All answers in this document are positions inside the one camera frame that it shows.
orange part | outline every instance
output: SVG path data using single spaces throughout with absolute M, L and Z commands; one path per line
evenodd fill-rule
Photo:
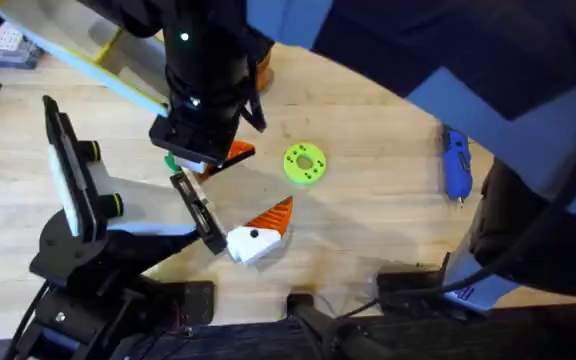
M 272 209 L 269 209 L 265 213 L 252 219 L 245 226 L 277 230 L 281 236 L 283 236 L 286 232 L 286 229 L 288 229 L 288 224 L 290 223 L 291 217 L 292 196 L 275 205 L 275 207 Z
M 230 150 L 228 150 L 228 156 L 226 160 L 230 160 L 235 156 L 238 156 L 241 153 L 245 153 L 246 151 L 254 150 L 255 147 L 247 142 L 243 141 L 233 141 L 232 145 L 230 145 Z
M 269 51 L 266 57 L 259 64 L 257 64 L 257 84 L 255 84 L 257 91 L 262 91 L 266 88 L 270 82 L 271 71 Z

white label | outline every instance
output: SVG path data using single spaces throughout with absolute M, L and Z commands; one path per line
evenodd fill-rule
M 0 50 L 15 51 L 23 40 L 23 34 L 8 23 L 0 26 Z

orange triangular object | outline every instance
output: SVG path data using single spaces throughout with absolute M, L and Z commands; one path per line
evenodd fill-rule
M 232 145 L 230 145 L 230 150 L 228 150 L 228 157 L 226 158 L 226 160 L 230 160 L 241 153 L 245 153 L 246 151 L 254 149 L 255 147 L 252 144 L 235 140 L 232 142 Z
M 233 141 L 232 145 L 230 145 L 230 150 L 228 150 L 228 156 L 226 156 L 226 160 L 230 160 L 236 156 L 239 156 L 246 151 L 254 150 L 255 146 L 252 144 L 248 144 L 247 142 L 243 141 Z M 212 165 L 208 165 L 202 174 L 197 174 L 197 178 L 199 181 L 206 181 L 212 175 L 210 174 L 210 169 L 213 168 Z
M 245 226 L 277 230 L 283 236 L 292 217 L 292 196 L 275 205 L 265 213 L 249 221 Z

white object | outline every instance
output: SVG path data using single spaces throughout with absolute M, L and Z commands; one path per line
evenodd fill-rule
M 250 265 L 281 243 L 277 230 L 240 226 L 226 236 L 228 251 L 235 262 Z
M 0 26 L 0 50 L 17 50 L 23 38 L 23 34 L 10 24 L 4 23 Z
M 175 156 L 175 164 L 177 166 L 181 166 L 183 168 L 194 171 L 198 174 L 203 174 L 204 171 L 206 171 L 206 163 L 204 163 L 203 161 L 197 163 L 194 161 L 186 160 L 184 158 Z
M 57 188 L 59 202 L 61 202 L 61 206 L 64 208 L 64 213 L 66 214 L 70 233 L 72 236 L 77 237 L 79 236 L 79 218 L 77 217 L 77 209 L 75 209 L 75 201 L 70 195 L 70 190 L 68 190 L 66 176 L 61 169 L 61 162 L 59 162 L 59 157 L 57 156 L 57 149 L 52 145 L 48 145 L 48 163 L 50 164 L 50 171 L 52 172 L 55 188 Z

black cylinder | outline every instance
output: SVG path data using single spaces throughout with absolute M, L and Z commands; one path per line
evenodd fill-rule
M 97 162 L 101 160 L 101 148 L 96 141 L 78 141 L 77 152 L 83 156 L 86 162 Z
M 166 63 L 174 80 L 191 96 L 231 90 L 248 75 L 246 53 L 235 34 L 210 18 L 212 2 L 175 3 L 176 14 L 163 23 Z
M 158 9 L 143 0 L 77 0 L 115 25 L 137 37 L 155 35 L 161 29 Z
M 124 202 L 117 193 L 101 195 L 99 197 L 99 207 L 101 213 L 107 219 L 112 219 L 124 214 Z

